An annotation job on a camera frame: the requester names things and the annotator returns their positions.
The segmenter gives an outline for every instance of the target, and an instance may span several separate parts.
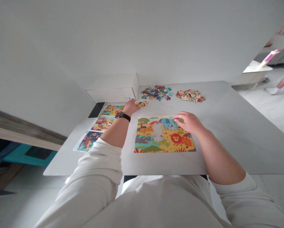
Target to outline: finger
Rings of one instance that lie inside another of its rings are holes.
[[[175,119],[175,122],[182,128],[185,126],[185,123],[181,122],[179,119]]]
[[[190,112],[181,111],[178,114],[190,114]]]
[[[173,119],[185,119],[187,117],[187,114],[177,114],[173,117]]]

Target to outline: gray tile floor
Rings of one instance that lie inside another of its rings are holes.
[[[275,96],[267,94],[263,88],[276,86],[284,76],[284,69],[274,69],[269,74],[269,83],[261,83],[255,90],[253,86],[234,86],[249,103],[284,132],[284,88]],[[47,177],[44,168],[25,166],[6,188],[17,192],[0,199],[0,227],[33,227],[42,214],[56,199],[66,178]],[[284,210],[284,175],[252,175],[255,182],[270,194]],[[212,203],[218,214],[225,220],[225,210],[214,187],[211,185]]]

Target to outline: white box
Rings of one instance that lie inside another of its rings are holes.
[[[137,74],[102,75],[92,79],[85,89],[95,102],[126,102],[137,99],[139,82]]]

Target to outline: left hand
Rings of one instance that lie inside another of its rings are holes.
[[[131,117],[132,114],[138,111],[139,109],[140,107],[136,106],[136,100],[131,99],[130,101],[126,102],[122,112]]]

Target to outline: black watch strap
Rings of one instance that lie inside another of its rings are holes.
[[[127,120],[130,122],[130,117],[129,117],[129,115],[126,115],[126,114],[123,113],[123,112],[118,112],[117,115],[116,115],[116,118],[125,118],[125,119],[127,119]]]

